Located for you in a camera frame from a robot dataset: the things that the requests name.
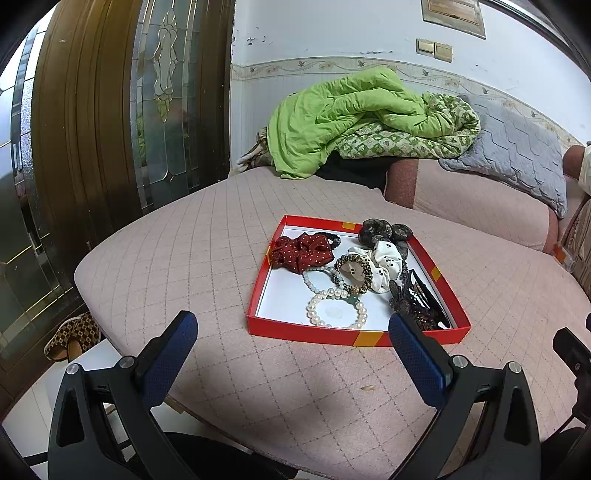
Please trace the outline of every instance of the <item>gray quilted pillow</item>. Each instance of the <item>gray quilted pillow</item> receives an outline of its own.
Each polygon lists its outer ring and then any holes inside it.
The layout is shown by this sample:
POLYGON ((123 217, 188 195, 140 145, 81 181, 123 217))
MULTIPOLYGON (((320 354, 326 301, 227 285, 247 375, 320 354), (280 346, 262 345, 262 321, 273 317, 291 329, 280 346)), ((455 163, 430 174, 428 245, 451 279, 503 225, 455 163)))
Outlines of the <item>gray quilted pillow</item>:
POLYGON ((487 175, 549 205, 558 218, 566 215, 566 181, 558 136, 502 105, 460 95, 480 117, 481 131, 458 158, 440 158, 446 170, 487 175))

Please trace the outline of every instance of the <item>metal screw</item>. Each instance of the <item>metal screw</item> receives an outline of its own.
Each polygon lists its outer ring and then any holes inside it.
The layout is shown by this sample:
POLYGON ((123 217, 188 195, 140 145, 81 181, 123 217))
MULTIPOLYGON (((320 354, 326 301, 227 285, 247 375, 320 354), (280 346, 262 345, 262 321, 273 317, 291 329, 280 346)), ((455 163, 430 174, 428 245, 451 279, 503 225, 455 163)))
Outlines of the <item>metal screw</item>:
POLYGON ((452 358, 452 362, 456 367, 466 368, 468 366, 468 360, 465 356, 456 355, 452 358))
POLYGON ((521 365, 517 362, 509 362, 509 370, 511 370, 515 374, 521 373, 521 365))
POLYGON ((135 358, 132 356, 125 356, 119 360, 119 366, 121 368, 129 368, 135 363, 135 358))
POLYGON ((78 364, 70 364, 70 365, 68 365, 68 368, 66 368, 66 373, 68 375, 74 375, 78 371, 78 367, 79 366, 80 365, 78 365, 78 364))

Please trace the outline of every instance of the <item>jewelry tray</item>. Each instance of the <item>jewelry tray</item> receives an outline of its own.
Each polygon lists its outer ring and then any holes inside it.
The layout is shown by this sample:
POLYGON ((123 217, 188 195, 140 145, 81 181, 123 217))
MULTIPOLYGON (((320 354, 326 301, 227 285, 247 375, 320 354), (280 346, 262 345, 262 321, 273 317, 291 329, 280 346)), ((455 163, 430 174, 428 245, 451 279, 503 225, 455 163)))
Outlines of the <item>jewelry tray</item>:
MULTIPOLYGON (((333 251, 335 260, 329 264, 333 266, 350 247, 361 246, 357 239, 360 229, 358 223, 285 215, 277 226, 271 245, 282 235, 296 238, 304 232, 310 235, 321 231, 335 233, 340 236, 341 244, 333 251)), ((318 315, 332 328, 314 326, 306 316, 306 306, 314 293, 301 275, 286 268, 271 268, 271 245, 256 278, 246 314, 251 335, 332 345, 392 346, 388 336, 388 322, 393 313, 389 305, 390 292, 377 294, 369 291, 359 297, 368 311, 367 322, 361 330, 346 328, 355 320, 356 310, 344 300, 321 301, 317 306, 318 315)), ((466 313, 416 237, 408 241, 408 246, 408 269, 413 268, 434 294, 452 325, 449 330, 432 330, 425 335, 435 338, 441 345, 459 343, 471 328, 466 313)), ((347 283, 352 283, 350 277, 342 274, 347 283)), ((310 279, 317 288, 336 288, 324 272, 313 271, 310 279)))

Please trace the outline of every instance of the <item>sofa seat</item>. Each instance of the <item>sofa seat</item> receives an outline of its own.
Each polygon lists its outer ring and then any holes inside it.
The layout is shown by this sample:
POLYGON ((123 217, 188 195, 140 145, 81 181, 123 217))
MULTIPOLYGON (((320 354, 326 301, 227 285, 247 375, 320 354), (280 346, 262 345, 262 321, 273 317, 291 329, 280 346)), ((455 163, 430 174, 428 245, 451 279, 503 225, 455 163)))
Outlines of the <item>sofa seat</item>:
POLYGON ((569 211, 562 220, 545 203, 524 192, 475 173, 447 171, 429 158, 405 158, 394 163, 384 198, 550 253, 588 198, 576 180, 564 178, 569 211))
MULTIPOLYGON (((391 348, 316 345, 251 336, 245 312, 283 215, 406 223, 472 323, 450 353, 522 364, 542 437, 570 414, 574 377, 553 352, 557 329, 585 344, 591 304, 549 255, 387 202, 377 190, 318 177, 249 170, 121 229, 74 276, 105 335, 136 355, 179 310, 199 337, 170 395, 241 444, 341 480, 387 478, 433 417, 391 348), (374 385, 373 390, 361 387, 374 385)), ((452 461, 465 453, 462 437, 452 461)))

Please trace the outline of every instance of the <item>pearl bracelet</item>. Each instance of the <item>pearl bracelet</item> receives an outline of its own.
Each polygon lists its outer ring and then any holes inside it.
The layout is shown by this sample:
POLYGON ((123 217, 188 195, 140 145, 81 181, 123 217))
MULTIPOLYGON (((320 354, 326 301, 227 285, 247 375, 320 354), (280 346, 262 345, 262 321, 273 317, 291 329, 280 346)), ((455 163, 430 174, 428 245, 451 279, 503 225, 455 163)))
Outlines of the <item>pearl bracelet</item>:
POLYGON ((322 267, 310 267, 308 270, 304 270, 301 273, 301 276, 304 277, 304 283, 306 286, 313 291, 314 293, 320 293, 322 290, 316 288, 309 277, 309 271, 318 271, 318 272, 326 272, 328 275, 332 277, 333 282, 337 285, 338 288, 329 288, 327 293, 327 298, 329 299, 346 299, 349 297, 349 292, 345 289, 345 280, 343 279, 342 275, 333 267, 328 267, 324 265, 322 267))
MULTIPOLYGON (((316 313, 316 306, 318 305, 318 303, 321 302, 322 300, 327 299, 327 298, 329 298, 328 291, 321 290, 319 293, 314 295, 312 297, 312 299, 308 302, 308 306, 306 307, 306 310, 307 310, 306 316, 310 319, 310 323, 312 325, 317 326, 317 327, 333 328, 332 325, 325 324, 324 320, 321 320, 320 317, 318 316, 318 314, 316 313)), ((363 305, 363 303, 360 301, 357 301, 357 303, 355 303, 355 309, 357 310, 357 319, 355 320, 355 323, 352 323, 348 327, 334 327, 334 328, 347 328, 349 330, 361 330, 363 328, 363 325, 365 325, 365 323, 367 322, 368 311, 365 308, 365 306, 363 305)))

